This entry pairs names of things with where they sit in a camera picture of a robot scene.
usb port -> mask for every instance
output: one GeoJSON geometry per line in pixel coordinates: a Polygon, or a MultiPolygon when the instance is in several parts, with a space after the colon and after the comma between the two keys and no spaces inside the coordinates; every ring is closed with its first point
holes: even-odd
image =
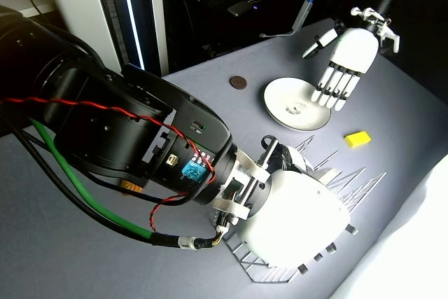
{"type": "Polygon", "coordinates": [[[205,130],[205,126],[199,122],[193,122],[193,127],[196,127],[197,129],[204,131],[205,130]]]}
{"type": "Polygon", "coordinates": [[[177,155],[170,154],[166,161],[166,164],[173,167],[173,166],[176,166],[178,161],[179,161],[179,157],[177,155]]]}

blue sticker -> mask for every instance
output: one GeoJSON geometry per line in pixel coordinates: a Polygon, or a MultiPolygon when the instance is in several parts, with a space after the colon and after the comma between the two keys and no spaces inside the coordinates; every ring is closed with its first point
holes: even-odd
{"type": "Polygon", "coordinates": [[[190,161],[183,169],[182,174],[196,182],[201,182],[207,169],[196,162],[190,161]]]}

white robotic hand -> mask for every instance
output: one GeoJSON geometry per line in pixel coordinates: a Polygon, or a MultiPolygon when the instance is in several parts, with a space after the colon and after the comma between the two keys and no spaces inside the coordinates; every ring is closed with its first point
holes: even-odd
{"type": "Polygon", "coordinates": [[[400,44],[400,37],[388,27],[390,20],[385,20],[378,12],[371,8],[366,8],[364,11],[352,8],[351,14],[359,15],[363,21],[375,25],[377,28],[375,34],[365,28],[349,28],[344,32],[344,28],[336,26],[316,39],[303,54],[303,58],[312,57],[340,36],[333,49],[328,68],[311,96],[313,102],[319,102],[319,105],[329,109],[334,107],[336,111],[345,105],[362,74],[367,73],[377,56],[379,42],[375,35],[379,37],[381,44],[386,38],[392,39],[395,53],[398,52],[400,44]]]}

yellow sponge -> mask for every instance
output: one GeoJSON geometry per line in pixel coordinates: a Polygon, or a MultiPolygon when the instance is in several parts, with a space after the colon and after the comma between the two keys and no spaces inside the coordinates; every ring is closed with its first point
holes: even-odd
{"type": "Polygon", "coordinates": [[[372,140],[366,131],[349,134],[344,139],[350,147],[364,145],[372,140]]]}

